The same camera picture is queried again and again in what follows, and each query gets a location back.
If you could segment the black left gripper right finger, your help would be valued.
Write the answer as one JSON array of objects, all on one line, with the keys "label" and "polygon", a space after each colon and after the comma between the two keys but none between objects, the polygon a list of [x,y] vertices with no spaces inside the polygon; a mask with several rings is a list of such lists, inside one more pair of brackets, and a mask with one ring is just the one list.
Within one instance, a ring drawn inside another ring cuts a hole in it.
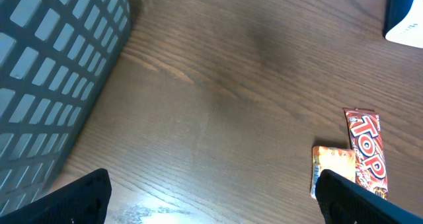
[{"label": "black left gripper right finger", "polygon": [[422,224],[422,218],[329,169],[317,179],[315,195],[326,224]]}]

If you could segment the small orange snack box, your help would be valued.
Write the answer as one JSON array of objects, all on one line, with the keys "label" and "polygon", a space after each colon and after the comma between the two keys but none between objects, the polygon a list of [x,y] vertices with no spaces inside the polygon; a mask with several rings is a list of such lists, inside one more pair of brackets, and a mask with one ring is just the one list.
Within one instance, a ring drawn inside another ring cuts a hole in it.
[{"label": "small orange snack box", "polygon": [[316,183],[323,170],[329,169],[349,181],[356,182],[356,153],[351,149],[316,146],[312,149],[312,179],[310,195],[316,198]]}]

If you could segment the grey plastic basket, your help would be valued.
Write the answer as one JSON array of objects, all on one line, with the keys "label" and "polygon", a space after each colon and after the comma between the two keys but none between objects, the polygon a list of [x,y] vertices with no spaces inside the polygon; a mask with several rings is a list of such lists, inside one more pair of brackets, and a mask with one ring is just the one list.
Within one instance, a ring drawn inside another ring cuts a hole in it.
[{"label": "grey plastic basket", "polygon": [[131,31],[128,0],[1,0],[1,214],[36,201]]}]

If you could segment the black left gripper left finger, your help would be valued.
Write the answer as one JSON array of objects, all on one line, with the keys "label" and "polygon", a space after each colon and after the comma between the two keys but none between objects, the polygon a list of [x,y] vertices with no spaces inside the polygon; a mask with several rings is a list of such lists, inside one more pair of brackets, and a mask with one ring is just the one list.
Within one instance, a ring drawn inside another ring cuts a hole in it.
[{"label": "black left gripper left finger", "polygon": [[3,216],[1,224],[103,224],[111,193],[108,171],[99,168]]}]

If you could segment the orange chocolate bar wrapper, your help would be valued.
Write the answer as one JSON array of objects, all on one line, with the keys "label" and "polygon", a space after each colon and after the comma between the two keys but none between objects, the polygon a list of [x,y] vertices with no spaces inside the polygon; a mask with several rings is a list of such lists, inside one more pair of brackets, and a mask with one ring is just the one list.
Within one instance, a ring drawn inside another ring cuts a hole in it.
[{"label": "orange chocolate bar wrapper", "polygon": [[386,200],[388,178],[379,114],[344,108],[351,149],[356,153],[356,184]]}]

